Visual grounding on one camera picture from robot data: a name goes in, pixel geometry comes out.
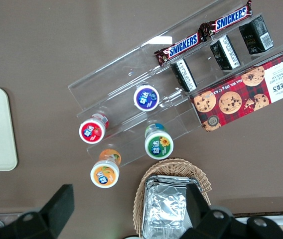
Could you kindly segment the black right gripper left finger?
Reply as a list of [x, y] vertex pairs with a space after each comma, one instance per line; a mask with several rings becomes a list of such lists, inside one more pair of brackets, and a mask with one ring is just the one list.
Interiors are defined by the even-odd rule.
[[64, 184], [39, 210], [28, 212], [11, 223], [9, 239], [56, 239], [74, 212], [72, 184]]

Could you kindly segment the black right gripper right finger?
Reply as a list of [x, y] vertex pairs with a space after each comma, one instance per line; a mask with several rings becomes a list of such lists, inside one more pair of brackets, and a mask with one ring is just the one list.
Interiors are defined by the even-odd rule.
[[182, 239], [229, 239], [231, 217], [220, 209], [211, 209], [195, 184], [186, 188], [186, 208], [192, 223]]

